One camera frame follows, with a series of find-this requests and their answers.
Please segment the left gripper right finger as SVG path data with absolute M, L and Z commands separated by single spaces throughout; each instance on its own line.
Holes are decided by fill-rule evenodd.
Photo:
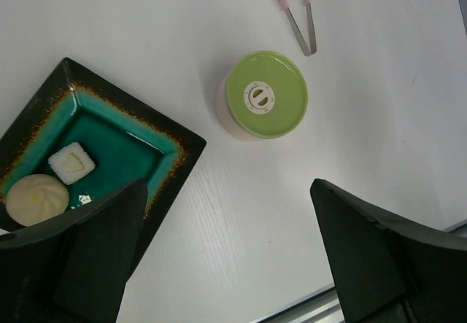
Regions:
M 466 321 L 466 238 L 323 179 L 310 195 L 346 322 Z

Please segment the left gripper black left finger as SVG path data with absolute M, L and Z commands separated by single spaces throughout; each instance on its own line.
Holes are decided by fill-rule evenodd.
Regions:
M 143 224 L 136 179 L 1 236 L 2 322 L 115 322 Z

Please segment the dark square teal plate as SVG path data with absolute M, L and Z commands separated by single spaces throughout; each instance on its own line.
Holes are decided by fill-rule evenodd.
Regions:
M 24 176 L 52 174 L 49 157 L 72 143 L 96 167 L 69 186 L 70 209 L 145 181 L 147 206 L 134 253 L 139 263 L 206 141 L 64 58 L 1 137 L 1 194 Z

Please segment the green round lid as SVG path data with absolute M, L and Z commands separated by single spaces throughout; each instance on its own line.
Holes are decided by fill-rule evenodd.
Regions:
M 276 139 L 296 129 L 309 100 L 297 65 L 266 50 L 247 54 L 229 71 L 226 96 L 235 121 L 261 139 Z

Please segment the round bun left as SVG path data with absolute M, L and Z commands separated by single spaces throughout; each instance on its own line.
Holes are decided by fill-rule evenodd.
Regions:
M 25 227 L 64 213 L 68 205 L 66 186 L 46 174 L 23 177 L 9 189 L 6 196 L 7 214 Z

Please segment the small tofu cube upper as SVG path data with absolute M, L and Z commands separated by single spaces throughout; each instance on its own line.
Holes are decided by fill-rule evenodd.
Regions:
M 74 184 L 90 174 L 96 164 L 77 142 L 63 147 L 47 160 L 58 178 L 66 185 Z

